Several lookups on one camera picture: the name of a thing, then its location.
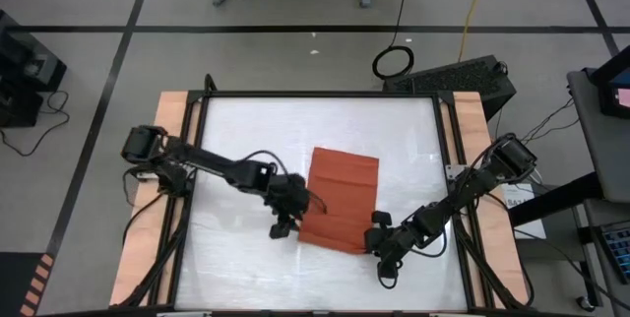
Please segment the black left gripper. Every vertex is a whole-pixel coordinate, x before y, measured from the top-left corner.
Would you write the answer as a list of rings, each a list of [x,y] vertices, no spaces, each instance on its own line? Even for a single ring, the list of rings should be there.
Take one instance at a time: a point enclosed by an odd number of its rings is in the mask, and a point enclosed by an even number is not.
[[[326,213],[324,200],[307,189],[305,179],[297,173],[273,175],[263,199],[278,218],[270,228],[272,239],[286,238],[292,231],[298,231],[295,221],[303,220],[311,204],[321,213]]]

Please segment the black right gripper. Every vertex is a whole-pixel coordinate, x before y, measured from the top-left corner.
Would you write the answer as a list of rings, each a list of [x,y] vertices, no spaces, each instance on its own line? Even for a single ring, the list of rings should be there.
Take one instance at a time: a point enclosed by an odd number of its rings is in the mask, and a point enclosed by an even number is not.
[[[375,255],[377,276],[381,279],[396,279],[399,263],[419,240],[419,228],[409,222],[392,226],[390,213],[374,211],[371,221],[377,224],[364,232],[366,251]]]

